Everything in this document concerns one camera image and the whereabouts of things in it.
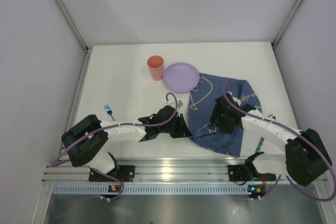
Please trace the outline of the blue fish-print cloth napkin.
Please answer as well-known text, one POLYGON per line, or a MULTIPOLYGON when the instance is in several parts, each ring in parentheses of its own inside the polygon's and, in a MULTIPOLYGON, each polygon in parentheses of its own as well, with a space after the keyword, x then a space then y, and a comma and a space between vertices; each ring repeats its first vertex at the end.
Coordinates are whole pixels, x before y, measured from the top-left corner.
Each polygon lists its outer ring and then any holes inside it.
POLYGON ((240 156, 243 129, 238 111, 231 109, 223 95, 229 92, 231 103, 248 105, 261 111, 260 101, 247 80, 201 73, 198 85, 190 92, 187 127, 196 145, 217 153, 240 156))

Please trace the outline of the teal-handled metal spoon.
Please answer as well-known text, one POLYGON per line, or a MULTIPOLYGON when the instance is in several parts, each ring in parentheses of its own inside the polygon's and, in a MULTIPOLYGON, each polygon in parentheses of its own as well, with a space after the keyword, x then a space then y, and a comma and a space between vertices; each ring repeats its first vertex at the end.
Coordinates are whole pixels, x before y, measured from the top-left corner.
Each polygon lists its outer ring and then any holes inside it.
MULTIPOLYGON (((274 114, 271 114, 271 115, 269 115, 268 117, 269 117, 271 120, 275 120, 275 119, 276 119, 276 116, 275 116, 274 114)), ((257 145, 257 148, 256 148, 256 150, 255 150, 256 153, 260 152, 260 149, 261 149, 261 147, 262 147, 262 145, 263 145, 263 143, 264 143, 264 140, 265 140, 265 139, 264 139, 263 137, 260 138, 259 143, 258 143, 258 145, 257 145)))

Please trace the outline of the purple plastic plate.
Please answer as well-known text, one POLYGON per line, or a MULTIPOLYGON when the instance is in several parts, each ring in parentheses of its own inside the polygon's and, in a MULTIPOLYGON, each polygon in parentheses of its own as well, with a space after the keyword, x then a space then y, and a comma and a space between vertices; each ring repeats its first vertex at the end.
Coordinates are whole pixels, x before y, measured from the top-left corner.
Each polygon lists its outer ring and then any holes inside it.
POLYGON ((199 75, 198 70, 193 65, 178 62, 166 68, 163 74, 163 82, 170 91, 187 93, 198 85, 199 75))

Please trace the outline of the blue metallic fork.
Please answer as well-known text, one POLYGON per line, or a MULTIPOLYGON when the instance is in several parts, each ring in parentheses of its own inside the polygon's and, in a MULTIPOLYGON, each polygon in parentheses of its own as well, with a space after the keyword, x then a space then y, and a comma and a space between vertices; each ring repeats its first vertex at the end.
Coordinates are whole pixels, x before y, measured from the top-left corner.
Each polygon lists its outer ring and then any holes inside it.
POLYGON ((115 119, 113 117, 113 112, 112 112, 112 109, 110 108, 110 106, 108 104, 105 104, 104 109, 105 109, 106 113, 112 118, 112 121, 115 121, 115 119))

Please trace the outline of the orange plastic cup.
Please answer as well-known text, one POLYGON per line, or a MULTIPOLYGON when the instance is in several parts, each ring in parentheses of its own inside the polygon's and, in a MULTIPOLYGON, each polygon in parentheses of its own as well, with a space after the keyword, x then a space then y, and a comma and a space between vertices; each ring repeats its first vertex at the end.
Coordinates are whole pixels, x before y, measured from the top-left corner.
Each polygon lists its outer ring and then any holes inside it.
POLYGON ((147 60, 147 66, 149 68, 151 77, 155 81, 160 81, 163 78, 164 72, 164 59, 161 56, 151 56, 147 60))

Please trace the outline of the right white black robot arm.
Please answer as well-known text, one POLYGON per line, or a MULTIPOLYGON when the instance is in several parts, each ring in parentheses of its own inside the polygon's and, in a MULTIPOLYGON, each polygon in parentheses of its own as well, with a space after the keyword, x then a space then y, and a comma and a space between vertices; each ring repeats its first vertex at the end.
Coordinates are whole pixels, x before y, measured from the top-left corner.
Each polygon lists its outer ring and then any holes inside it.
POLYGON ((215 100, 210 124, 232 134, 241 128, 260 135, 281 152, 261 151, 246 160, 257 174, 278 174, 307 187, 332 167, 329 154, 313 129, 293 129, 264 116, 255 107, 238 106, 227 93, 215 100))

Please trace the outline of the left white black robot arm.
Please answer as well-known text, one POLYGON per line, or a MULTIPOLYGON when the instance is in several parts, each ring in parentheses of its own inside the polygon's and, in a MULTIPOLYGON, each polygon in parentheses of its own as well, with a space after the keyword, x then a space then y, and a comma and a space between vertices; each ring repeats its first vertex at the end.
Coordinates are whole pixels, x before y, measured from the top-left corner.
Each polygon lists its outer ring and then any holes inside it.
POLYGON ((61 140, 73 167, 87 165, 108 174, 119 171, 112 155, 113 143, 150 141, 161 133, 169 134, 171 138, 192 136, 183 114, 166 105, 158 113, 134 122, 101 121, 92 114, 64 133, 61 140))

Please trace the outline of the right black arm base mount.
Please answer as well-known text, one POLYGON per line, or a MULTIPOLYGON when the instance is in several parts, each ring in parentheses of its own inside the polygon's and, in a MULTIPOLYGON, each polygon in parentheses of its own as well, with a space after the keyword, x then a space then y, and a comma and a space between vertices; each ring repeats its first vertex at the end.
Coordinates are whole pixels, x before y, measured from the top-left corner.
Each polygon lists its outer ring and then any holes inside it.
POLYGON ((274 182, 277 177, 275 174, 260 174, 246 165, 228 165, 229 181, 238 184, 245 182, 274 182))

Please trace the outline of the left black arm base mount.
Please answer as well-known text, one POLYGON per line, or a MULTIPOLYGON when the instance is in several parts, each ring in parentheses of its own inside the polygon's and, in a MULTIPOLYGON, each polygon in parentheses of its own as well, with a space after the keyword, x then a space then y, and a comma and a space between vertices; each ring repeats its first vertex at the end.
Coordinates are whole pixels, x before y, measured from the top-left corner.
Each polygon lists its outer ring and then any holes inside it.
MULTIPOLYGON (((118 179, 121 182, 132 182, 135 176, 135 166, 133 165, 120 165, 119 170, 113 170, 108 173, 109 176, 118 179)), ((90 182, 113 182, 112 179, 107 178, 99 173, 90 170, 90 182)))

